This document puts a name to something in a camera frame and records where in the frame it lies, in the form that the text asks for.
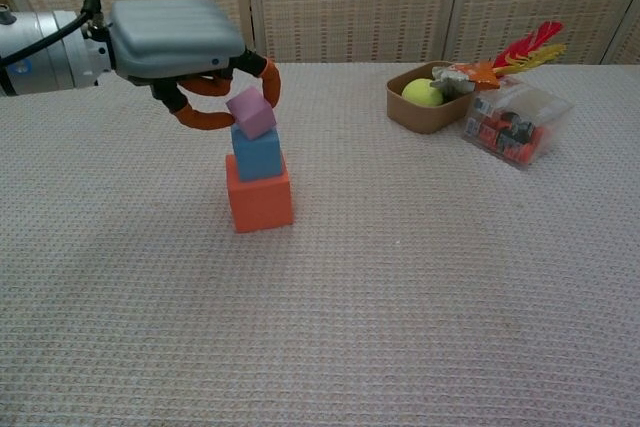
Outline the left robot hand, orange fingertips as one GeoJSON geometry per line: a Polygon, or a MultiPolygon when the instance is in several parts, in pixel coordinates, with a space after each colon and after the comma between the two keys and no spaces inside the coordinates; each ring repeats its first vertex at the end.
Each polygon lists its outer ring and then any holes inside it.
{"type": "Polygon", "coordinates": [[[252,50],[213,0],[117,0],[108,21],[113,69],[136,86],[148,86],[185,127],[210,131],[231,126],[228,112],[195,109],[186,92],[221,97],[240,70],[261,81],[274,108],[281,78],[275,62],[252,50]]]}

